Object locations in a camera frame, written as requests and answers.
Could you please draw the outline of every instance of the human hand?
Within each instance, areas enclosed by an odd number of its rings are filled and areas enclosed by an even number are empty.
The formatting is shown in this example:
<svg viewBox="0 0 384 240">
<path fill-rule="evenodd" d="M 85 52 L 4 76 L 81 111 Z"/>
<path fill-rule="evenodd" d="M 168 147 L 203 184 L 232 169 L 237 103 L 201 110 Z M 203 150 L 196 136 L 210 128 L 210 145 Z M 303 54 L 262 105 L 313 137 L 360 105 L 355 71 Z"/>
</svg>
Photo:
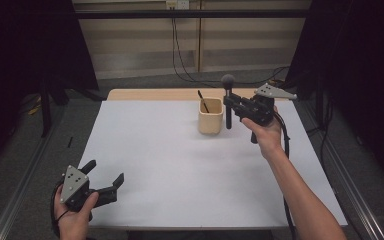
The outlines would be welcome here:
<svg viewBox="0 0 384 240">
<path fill-rule="evenodd" d="M 86 200 L 80 212 L 68 211 L 65 204 L 60 203 L 62 185 L 58 187 L 54 199 L 54 214 L 57 218 L 61 217 L 58 221 L 61 239 L 86 239 L 89 215 L 98 201 L 99 194 L 92 193 Z"/>
<path fill-rule="evenodd" d="M 242 123 L 250 129 L 257 137 L 258 145 L 261 149 L 261 154 L 267 160 L 272 158 L 272 155 L 277 151 L 282 151 L 281 144 L 281 127 L 280 123 L 274 118 L 268 126 L 260 126 L 251 119 L 243 118 Z"/>
</svg>

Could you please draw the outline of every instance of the table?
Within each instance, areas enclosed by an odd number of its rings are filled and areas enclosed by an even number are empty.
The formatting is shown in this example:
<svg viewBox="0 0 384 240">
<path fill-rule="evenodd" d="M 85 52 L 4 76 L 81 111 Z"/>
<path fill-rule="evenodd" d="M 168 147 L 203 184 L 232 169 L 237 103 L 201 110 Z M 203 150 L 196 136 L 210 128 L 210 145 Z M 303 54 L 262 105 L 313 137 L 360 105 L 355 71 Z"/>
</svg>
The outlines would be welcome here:
<svg viewBox="0 0 384 240">
<path fill-rule="evenodd" d="M 222 97 L 224 89 L 201 89 Z M 250 97 L 252 89 L 234 89 Z M 82 160 L 91 188 L 124 172 L 118 201 L 94 210 L 91 227 L 125 230 L 273 229 L 287 226 L 283 198 L 251 132 L 234 116 L 216 136 L 197 130 L 197 89 L 117 89 L 103 102 Z M 291 161 L 341 225 L 346 220 L 295 107 L 277 101 Z"/>
</svg>

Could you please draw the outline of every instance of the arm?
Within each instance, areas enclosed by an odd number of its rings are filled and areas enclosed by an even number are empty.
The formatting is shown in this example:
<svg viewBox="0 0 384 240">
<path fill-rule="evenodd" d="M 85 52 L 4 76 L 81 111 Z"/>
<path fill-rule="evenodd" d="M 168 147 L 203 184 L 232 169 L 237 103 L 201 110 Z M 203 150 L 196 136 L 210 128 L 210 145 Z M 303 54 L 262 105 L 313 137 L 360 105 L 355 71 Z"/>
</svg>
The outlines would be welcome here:
<svg viewBox="0 0 384 240">
<path fill-rule="evenodd" d="M 59 186 L 54 199 L 54 212 L 58 218 L 67 211 L 67 206 L 61 204 L 59 199 L 61 198 L 62 186 Z M 86 239 L 87 230 L 89 226 L 89 214 L 98 201 L 99 194 L 97 192 L 92 193 L 86 200 L 83 208 L 80 212 L 67 212 L 58 221 L 60 229 L 60 238 L 68 240 L 84 240 Z"/>
<path fill-rule="evenodd" d="M 267 159 L 289 205 L 302 239 L 346 239 L 332 213 L 311 191 L 287 158 L 281 145 L 280 124 L 273 120 L 262 127 L 250 119 L 242 123 L 255 133 L 261 153 Z"/>
</svg>

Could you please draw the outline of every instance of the wire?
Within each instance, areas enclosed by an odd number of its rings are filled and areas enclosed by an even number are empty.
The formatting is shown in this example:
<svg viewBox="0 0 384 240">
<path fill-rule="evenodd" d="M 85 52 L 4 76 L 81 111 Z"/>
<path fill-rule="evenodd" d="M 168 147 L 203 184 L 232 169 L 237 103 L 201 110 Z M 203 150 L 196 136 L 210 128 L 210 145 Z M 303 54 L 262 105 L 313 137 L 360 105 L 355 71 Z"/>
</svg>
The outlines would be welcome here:
<svg viewBox="0 0 384 240">
<path fill-rule="evenodd" d="M 31 97 L 30 99 L 28 99 L 28 100 L 26 100 L 26 101 L 20 103 L 20 107 L 23 107 L 23 106 L 29 104 L 30 102 L 32 102 L 33 100 L 35 100 L 35 99 L 37 99 L 37 98 L 39 98 L 39 97 L 40 97 L 40 94 L 35 94 L 35 95 L 34 95 L 33 97 Z"/>
<path fill-rule="evenodd" d="M 315 128 L 312 128 L 312 129 L 310 129 L 310 130 L 307 130 L 307 131 L 305 131 L 307 134 L 308 134 L 308 136 L 310 137 L 310 136 L 312 136 L 314 133 L 316 133 L 317 131 L 319 131 L 320 130 L 320 127 L 315 127 Z"/>
<path fill-rule="evenodd" d="M 65 214 L 67 214 L 70 210 L 65 210 L 65 212 L 63 214 L 61 214 L 61 216 L 59 216 L 55 221 L 56 222 L 59 222 L 59 220 L 64 217 Z"/>
<path fill-rule="evenodd" d="M 326 178 L 327 178 L 328 182 L 331 182 L 331 181 L 330 181 L 329 176 L 328 176 L 328 174 L 326 172 L 324 155 L 323 155 L 323 149 L 324 149 L 324 145 L 325 145 L 326 140 L 327 140 L 328 131 L 329 131 L 329 125 L 330 125 L 332 119 L 333 119 L 333 100 L 331 98 L 329 98 L 328 99 L 328 103 L 326 104 L 326 114 L 324 116 L 324 134 L 323 134 L 322 143 L 321 143 L 321 146 L 320 146 L 320 164 L 322 166 L 322 169 L 323 169 L 323 171 L 324 171 L 324 173 L 326 175 Z M 343 212 L 343 214 L 345 216 L 345 219 L 347 219 L 348 223 L 354 229 L 354 231 L 358 235 L 358 237 L 360 239 L 363 239 L 363 236 L 358 231 L 358 229 L 355 226 L 354 222 L 351 220 L 351 218 L 349 217 L 348 213 L 344 210 L 342 201 L 339 199 L 339 197 L 336 196 L 336 194 L 335 194 L 335 197 L 336 197 L 336 200 L 338 201 L 339 207 L 341 208 L 341 210 L 342 210 L 342 212 Z"/>
<path fill-rule="evenodd" d="M 277 112 L 275 112 L 275 114 L 273 116 L 274 116 L 274 118 L 276 118 L 277 121 L 279 121 L 280 127 L 282 128 L 283 141 L 285 143 L 285 154 L 289 158 L 289 140 L 290 140 L 290 138 L 289 138 L 288 132 L 286 130 L 285 121 L 283 121 L 283 118 Z M 291 212 L 289 211 L 288 203 L 286 202 L 285 198 L 283 198 L 283 205 L 285 207 L 286 220 L 288 221 L 288 226 L 289 226 L 289 230 L 291 232 L 292 239 L 295 240 L 297 237 L 296 232 L 295 232 L 295 227 L 294 227 L 294 224 L 292 222 L 292 216 L 291 216 Z"/>
<path fill-rule="evenodd" d="M 205 86 L 208 86 L 208 87 L 211 87 L 211 88 L 215 88 L 215 86 L 212 86 L 208 83 L 217 83 L 219 84 L 220 81 L 211 81 L 211 80 L 207 80 L 207 81 L 204 81 L 204 80 L 196 80 L 194 79 L 189 73 L 188 71 L 186 70 L 185 68 L 185 65 L 183 63 L 183 58 L 182 58 L 182 55 L 180 53 L 180 46 L 179 46 L 179 39 L 178 39 L 178 36 L 177 36 L 177 24 L 176 24 L 176 19 L 175 18 L 172 18 L 172 21 L 171 21 L 171 24 L 172 24 L 172 33 L 173 33 L 173 50 L 172 50 L 172 61 L 173 61 L 173 68 L 174 68 L 174 72 L 176 73 L 176 75 L 182 79 L 183 81 L 186 81 L 186 82 L 193 82 L 193 83 L 201 83 Z M 179 59 L 180 59 L 180 63 L 182 65 L 182 69 L 183 71 L 185 72 L 185 74 L 189 77 L 189 79 L 186 79 L 184 77 L 182 77 L 178 72 L 177 72 L 177 68 L 176 68 L 176 64 L 175 64 L 175 51 L 177 50 L 177 53 L 178 53 L 178 56 L 179 56 Z M 281 73 L 282 71 L 284 71 L 285 69 L 289 69 L 289 66 L 283 66 L 283 67 L 278 67 L 278 68 L 275 68 L 273 69 L 273 72 L 272 72 L 272 75 L 270 75 L 268 78 L 265 78 L 263 80 L 259 80 L 259 81 L 254 81 L 254 82 L 235 82 L 235 84 L 242 84 L 242 85 L 251 85 L 251 84 L 263 84 L 269 80 L 275 80 L 276 76 Z"/>
<path fill-rule="evenodd" d="M 57 194 L 58 187 L 61 186 L 64 183 L 64 177 L 61 177 L 61 179 L 55 184 L 54 190 L 52 191 L 51 195 L 51 204 L 50 204 L 50 212 L 51 212 L 51 226 L 52 226 L 52 231 L 54 234 L 59 238 L 60 237 L 60 232 L 59 232 L 59 226 L 58 226 L 58 221 L 59 219 L 65 214 L 61 215 L 58 219 L 55 219 L 55 195 Z"/>
<path fill-rule="evenodd" d="M 176 19 L 175 18 L 172 18 L 171 19 L 171 24 L 172 24 L 172 27 L 173 27 L 173 51 L 172 51 L 172 60 L 173 60 L 173 68 L 174 68 L 174 72 L 176 73 L 176 75 L 182 79 L 183 81 L 186 81 L 186 82 L 194 82 L 194 83 L 201 83 L 205 86 L 208 86 L 208 87 L 211 87 L 211 88 L 215 88 L 214 86 L 210 85 L 210 84 L 207 84 L 208 82 L 214 82 L 214 83 L 220 83 L 219 81 L 197 81 L 195 80 L 187 71 L 186 71 L 186 68 L 185 68 L 185 65 L 183 64 L 183 58 L 182 58 L 182 55 L 180 54 L 180 46 L 179 46 L 179 40 L 178 40 L 178 37 L 177 37 L 177 26 L 176 26 Z M 177 69 L 176 69 L 176 64 L 175 64 L 175 61 L 174 61 L 174 52 L 175 52 L 175 46 L 177 45 L 177 52 L 178 52 L 178 55 L 179 55 L 179 58 L 180 58 L 180 63 L 182 65 L 182 68 L 183 68 L 183 71 L 186 73 L 186 75 L 190 78 L 190 79 L 186 79 L 186 78 L 183 78 L 182 76 L 180 76 L 180 74 L 177 72 Z"/>
</svg>

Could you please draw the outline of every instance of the metal rail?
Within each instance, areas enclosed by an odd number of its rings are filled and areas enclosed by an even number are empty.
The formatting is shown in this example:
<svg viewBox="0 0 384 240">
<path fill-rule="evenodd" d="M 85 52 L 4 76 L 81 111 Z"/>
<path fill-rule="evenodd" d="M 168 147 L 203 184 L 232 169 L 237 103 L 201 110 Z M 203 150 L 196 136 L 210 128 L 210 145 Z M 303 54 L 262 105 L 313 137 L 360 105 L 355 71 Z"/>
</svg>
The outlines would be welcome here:
<svg viewBox="0 0 384 240">
<path fill-rule="evenodd" d="M 8 204 L 3 210 L 0 216 L 0 240 L 7 238 L 8 233 L 12 227 L 12 224 L 15 221 L 18 211 L 20 210 L 21 204 L 23 203 L 24 196 L 26 195 L 29 183 L 36 171 L 37 166 L 42 160 L 42 156 L 48 146 L 49 140 L 52 138 L 55 129 L 61 122 L 62 116 L 64 114 L 65 107 L 60 107 L 56 110 L 55 113 L 55 124 L 49 131 L 49 134 L 45 138 L 41 138 L 35 152 L 33 153 L 27 169 L 15 188 L 14 193 L 11 196 Z"/>
<path fill-rule="evenodd" d="M 311 107 L 309 104 L 306 104 L 306 113 L 311 119 L 314 126 L 317 126 L 316 121 L 313 118 L 313 115 L 310 113 Z M 323 134 L 318 133 L 320 139 L 323 139 Z M 326 150 L 332 159 L 332 165 L 334 170 L 338 173 L 338 179 L 341 182 L 346 194 L 348 195 L 354 209 L 356 210 L 362 224 L 366 228 L 367 234 L 372 240 L 384 240 L 384 233 L 381 229 L 380 224 L 378 223 L 376 216 L 373 214 L 366 200 L 358 190 L 354 181 L 351 178 L 351 175 L 348 173 L 345 165 L 342 162 L 341 157 L 330 141 L 329 137 L 326 136 Z"/>
<path fill-rule="evenodd" d="M 146 19 L 146 18 L 305 18 L 308 10 L 137 10 L 70 12 L 29 12 L 24 16 L 75 19 Z"/>
</svg>

